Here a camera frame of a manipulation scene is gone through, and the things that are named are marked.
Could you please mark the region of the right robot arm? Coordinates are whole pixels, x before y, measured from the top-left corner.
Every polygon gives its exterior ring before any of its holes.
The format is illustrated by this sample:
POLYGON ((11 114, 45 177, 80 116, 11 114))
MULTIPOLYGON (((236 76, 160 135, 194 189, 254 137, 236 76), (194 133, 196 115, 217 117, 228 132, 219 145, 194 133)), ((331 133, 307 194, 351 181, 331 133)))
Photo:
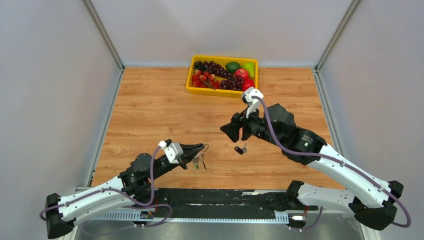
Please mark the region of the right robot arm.
POLYGON ((235 113, 220 127, 236 143, 255 136, 275 144, 275 134, 283 146, 282 154, 289 160, 316 169, 344 186, 337 190, 293 180, 285 192, 286 204, 292 209, 301 205, 318 206, 351 214, 361 224, 378 231, 394 223, 395 206, 404 186, 396 181, 384 181, 358 169, 313 131, 296 126, 294 115, 274 104, 267 107, 263 117, 256 110, 235 113))

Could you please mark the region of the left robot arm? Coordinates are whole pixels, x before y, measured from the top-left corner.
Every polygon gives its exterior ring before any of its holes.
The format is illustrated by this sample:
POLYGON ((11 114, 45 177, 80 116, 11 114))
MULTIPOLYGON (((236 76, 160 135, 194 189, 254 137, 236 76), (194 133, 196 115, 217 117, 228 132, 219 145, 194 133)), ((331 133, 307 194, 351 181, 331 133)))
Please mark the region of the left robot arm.
POLYGON ((63 237, 83 222, 118 208, 158 208, 155 180, 177 167, 188 169, 207 149, 204 143, 160 141, 153 154, 140 153, 126 170, 96 187, 66 196, 48 195, 39 214, 48 239, 63 237))

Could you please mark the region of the large silver keyring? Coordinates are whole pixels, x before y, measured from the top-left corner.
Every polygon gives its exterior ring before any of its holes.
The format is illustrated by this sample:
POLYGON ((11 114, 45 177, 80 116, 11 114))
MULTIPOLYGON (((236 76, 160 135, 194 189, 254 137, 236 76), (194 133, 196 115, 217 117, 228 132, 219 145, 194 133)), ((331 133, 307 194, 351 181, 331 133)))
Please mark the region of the large silver keyring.
POLYGON ((205 171, 207 171, 206 163, 205 163, 205 152, 209 149, 209 145, 205 144, 204 148, 194 157, 193 159, 193 165, 194 163, 198 163, 198 167, 203 167, 205 171))

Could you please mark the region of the black key tag with key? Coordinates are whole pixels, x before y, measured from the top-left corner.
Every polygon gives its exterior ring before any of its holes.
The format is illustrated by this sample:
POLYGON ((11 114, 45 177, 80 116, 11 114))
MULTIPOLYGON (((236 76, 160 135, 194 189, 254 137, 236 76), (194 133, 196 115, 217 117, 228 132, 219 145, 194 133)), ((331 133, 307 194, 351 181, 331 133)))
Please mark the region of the black key tag with key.
POLYGON ((235 146, 234 147, 234 150, 238 153, 238 154, 240 154, 240 155, 244 155, 244 154, 246 154, 247 153, 247 143, 245 142, 244 143, 244 145, 242 146, 242 147, 240 147, 240 146, 235 146))

